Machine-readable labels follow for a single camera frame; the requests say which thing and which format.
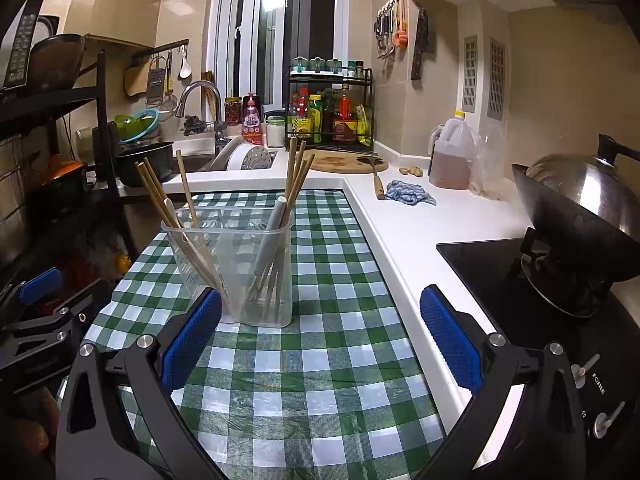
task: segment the round wooden cutting board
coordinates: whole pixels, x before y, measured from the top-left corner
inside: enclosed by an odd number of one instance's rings
[[[359,156],[367,155],[367,153],[347,153],[347,152],[331,152],[328,150],[306,150],[307,153],[315,153],[316,158],[311,165],[312,170],[326,171],[328,173],[373,173],[370,164],[363,164],[356,159]],[[376,165],[376,171],[385,171],[389,164],[384,158],[382,164]]]

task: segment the stove knob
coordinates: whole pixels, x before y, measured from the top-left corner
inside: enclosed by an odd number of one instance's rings
[[[593,423],[593,435],[596,438],[602,438],[605,436],[607,434],[607,430],[611,427],[616,418],[618,418],[618,415],[624,407],[625,401],[623,400],[616,408],[616,411],[611,413],[611,416],[607,416],[606,413],[599,414]]]
[[[596,354],[591,359],[589,359],[584,366],[571,365],[571,372],[574,374],[576,388],[580,389],[584,386],[584,378],[586,377],[587,372],[594,364],[598,362],[599,358],[600,354]]]

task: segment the white countertop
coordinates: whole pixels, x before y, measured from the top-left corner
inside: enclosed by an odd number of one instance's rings
[[[283,189],[286,165],[287,153],[282,149],[278,151],[269,170],[191,173],[188,180],[193,194]],[[311,170],[304,187],[344,191],[396,303],[429,383],[444,429],[449,433],[471,395],[466,388],[457,386],[420,317],[422,290],[433,283],[438,285],[456,310],[473,315],[485,332],[495,330],[471,293],[437,251],[436,244],[519,238],[524,236],[530,225],[529,218],[514,184],[510,187],[508,202],[496,202],[475,196],[467,190],[432,186],[426,173],[422,178],[403,176],[393,163],[379,175],[385,188],[392,180],[420,184],[437,200],[438,205],[419,203],[408,206],[391,200],[379,201],[375,197],[370,174],[335,174]],[[165,182],[163,188],[167,193],[183,192],[180,176]],[[123,196],[140,192],[139,189],[127,187],[120,189]],[[629,292],[626,295],[638,296]],[[618,294],[623,303],[624,296],[624,291]],[[511,389],[479,464],[493,460],[497,455],[513,420],[522,389],[522,386]]]

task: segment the blue cloth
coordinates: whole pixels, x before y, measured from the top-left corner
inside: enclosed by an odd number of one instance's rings
[[[436,199],[427,193],[422,186],[408,184],[401,180],[392,180],[386,185],[385,198],[397,200],[407,205],[416,205],[418,202],[436,205]]]

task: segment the green and white tablecloth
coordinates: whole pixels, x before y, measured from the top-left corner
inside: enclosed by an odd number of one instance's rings
[[[197,205],[273,206],[276,193],[215,193]],[[444,432],[422,370],[343,193],[310,190],[292,232],[293,321],[220,324],[172,399],[229,478],[408,478]],[[157,334],[185,311],[166,235],[141,254],[86,338],[101,349]],[[146,455],[162,459],[130,389]]]

